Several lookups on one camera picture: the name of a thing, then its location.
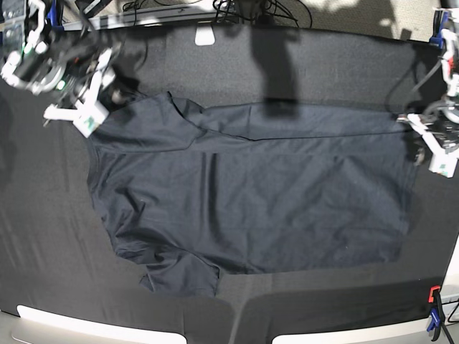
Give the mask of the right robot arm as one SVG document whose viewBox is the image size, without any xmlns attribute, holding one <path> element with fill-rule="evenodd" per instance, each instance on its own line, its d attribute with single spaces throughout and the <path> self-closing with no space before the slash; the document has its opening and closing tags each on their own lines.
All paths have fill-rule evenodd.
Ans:
<svg viewBox="0 0 459 344">
<path fill-rule="evenodd" d="M 108 118 L 103 99 L 114 91 L 113 63 L 123 43 L 103 38 L 68 1 L 2 1 L 1 78 L 54 102 L 46 123 L 67 121 L 89 138 Z"/>
</svg>

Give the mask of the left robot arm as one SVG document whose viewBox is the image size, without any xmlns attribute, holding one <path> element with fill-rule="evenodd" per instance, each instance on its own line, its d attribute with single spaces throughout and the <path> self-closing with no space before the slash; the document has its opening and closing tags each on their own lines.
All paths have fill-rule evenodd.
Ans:
<svg viewBox="0 0 459 344">
<path fill-rule="evenodd" d="M 458 164 L 458 2 L 441 1 L 436 8 L 430 43 L 441 54 L 434 67 L 410 91 L 413 96 L 438 70 L 446 85 L 440 100 L 422 113 L 410 113 L 404 104 L 397 122 L 408 125 L 423 140 L 432 158 L 429 171 L 452 178 Z"/>
</svg>

